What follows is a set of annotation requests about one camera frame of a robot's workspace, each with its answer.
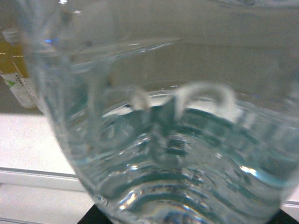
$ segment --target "glass pitcher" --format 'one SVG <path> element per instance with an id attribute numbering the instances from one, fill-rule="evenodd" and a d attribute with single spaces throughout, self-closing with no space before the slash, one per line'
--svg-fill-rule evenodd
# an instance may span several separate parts
<path id="1" fill-rule="evenodd" d="M 297 1 L 15 3 L 44 111 L 115 224 L 263 224 L 297 186 Z"/>

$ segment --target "bottle label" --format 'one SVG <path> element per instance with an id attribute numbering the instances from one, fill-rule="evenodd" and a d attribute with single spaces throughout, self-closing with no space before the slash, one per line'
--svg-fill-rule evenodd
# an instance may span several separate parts
<path id="1" fill-rule="evenodd" d="M 26 85 L 18 73 L 15 72 L 11 74 L 0 75 L 3 77 L 4 81 L 9 86 L 9 89 L 19 101 L 21 106 L 28 109 L 36 107 L 34 99 L 29 94 Z"/>

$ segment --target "clear water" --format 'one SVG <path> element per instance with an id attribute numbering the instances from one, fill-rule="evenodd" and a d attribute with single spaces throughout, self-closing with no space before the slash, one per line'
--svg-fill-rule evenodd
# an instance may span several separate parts
<path id="1" fill-rule="evenodd" d="M 150 102 L 167 97 L 153 95 Z M 294 144 L 298 130 L 242 101 L 232 108 L 235 122 L 195 109 L 194 102 L 174 120 L 175 101 L 167 100 L 103 115 L 97 146 L 75 153 L 100 209 L 121 223 L 265 223 L 294 187 L 298 155 L 284 144 Z"/>
<path id="2" fill-rule="evenodd" d="M 298 10 L 236 2 L 78 4 L 44 24 L 29 68 L 116 224 L 263 224 L 298 182 Z"/>

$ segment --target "plastic bottle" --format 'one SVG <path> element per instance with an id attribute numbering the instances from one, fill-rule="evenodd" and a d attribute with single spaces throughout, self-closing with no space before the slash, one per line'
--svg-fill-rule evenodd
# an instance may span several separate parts
<path id="1" fill-rule="evenodd" d="M 10 59 L 11 46 L 0 33 L 0 75 L 9 86 L 20 105 L 27 109 L 36 108 L 36 104 L 19 73 Z"/>
<path id="2" fill-rule="evenodd" d="M 32 83 L 32 78 L 29 76 L 27 71 L 23 53 L 22 46 L 19 43 L 19 31 L 17 28 L 8 28 L 2 31 L 3 37 L 10 44 L 10 60 L 12 61 L 14 67 L 18 71 L 22 82 L 29 91 L 29 94 L 35 101 L 35 104 L 39 109 L 39 103 L 36 96 L 36 91 L 34 91 L 34 85 Z"/>

